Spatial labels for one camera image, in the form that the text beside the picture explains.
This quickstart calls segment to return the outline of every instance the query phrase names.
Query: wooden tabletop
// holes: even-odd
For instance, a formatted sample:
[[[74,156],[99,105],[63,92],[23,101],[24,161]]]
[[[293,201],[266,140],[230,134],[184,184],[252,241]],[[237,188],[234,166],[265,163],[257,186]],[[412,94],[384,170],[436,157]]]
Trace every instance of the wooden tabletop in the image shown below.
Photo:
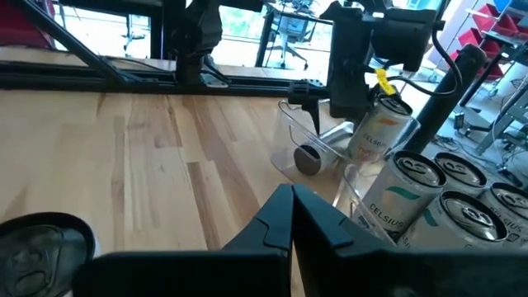
[[[82,64],[37,49],[0,48],[0,60]],[[93,227],[103,253],[221,248],[290,182],[270,162],[279,100],[0,91],[0,220],[70,213]],[[294,275],[303,295],[296,265]]]

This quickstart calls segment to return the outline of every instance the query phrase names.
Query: clear plastic bin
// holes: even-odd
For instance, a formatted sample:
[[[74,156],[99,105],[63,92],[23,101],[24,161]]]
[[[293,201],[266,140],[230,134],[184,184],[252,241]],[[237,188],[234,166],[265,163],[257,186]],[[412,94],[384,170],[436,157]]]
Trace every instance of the clear plastic bin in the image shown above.
[[[334,119],[329,115],[328,101],[319,102],[319,117],[321,132],[340,125],[343,119]],[[345,168],[352,164],[346,156],[345,148],[351,138],[332,144],[325,144],[316,136],[314,123],[309,113],[302,111],[300,106],[291,106],[286,101],[279,102],[276,131],[271,148],[271,162],[292,182],[302,183],[316,191],[328,203],[336,206],[337,192]],[[387,152],[399,150],[419,128],[417,120],[411,119],[404,128],[395,145]],[[315,158],[313,152],[307,151],[304,144],[316,148],[318,155],[325,158]],[[314,175],[306,175],[299,171],[295,157],[301,156],[310,163],[320,164],[321,170]]]
[[[377,224],[377,219],[371,214],[368,207],[361,202],[385,164],[385,161],[378,161],[363,164],[360,167],[356,165],[347,166],[342,175],[336,201],[338,201],[337,204],[340,205],[340,208],[345,208],[345,205],[348,205],[349,216],[354,223],[385,242],[396,245],[393,239]]]

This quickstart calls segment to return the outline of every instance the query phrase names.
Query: celsius can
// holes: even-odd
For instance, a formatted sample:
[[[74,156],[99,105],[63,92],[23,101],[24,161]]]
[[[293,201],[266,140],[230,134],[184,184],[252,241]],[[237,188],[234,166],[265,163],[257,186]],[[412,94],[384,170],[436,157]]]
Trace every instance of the celsius can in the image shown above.
[[[444,191],[399,239],[403,248],[501,248],[507,229],[482,202]]]
[[[506,225],[509,235],[504,247],[528,249],[528,194],[512,185],[496,182],[479,198]]]
[[[394,97],[381,97],[354,132],[346,149],[354,163],[378,160],[396,141],[413,109]]]
[[[445,183],[446,175],[433,161],[418,153],[398,151],[361,200],[375,222],[360,212],[351,219],[371,233],[385,231],[395,241],[441,194]]]
[[[314,176],[332,166],[338,155],[336,145],[352,137],[354,124],[344,121],[319,136],[318,140],[301,144],[294,151],[297,170],[307,176]]]
[[[444,191],[459,191],[477,197],[488,183],[488,179],[478,168],[453,153],[438,153],[434,160],[447,177]]]

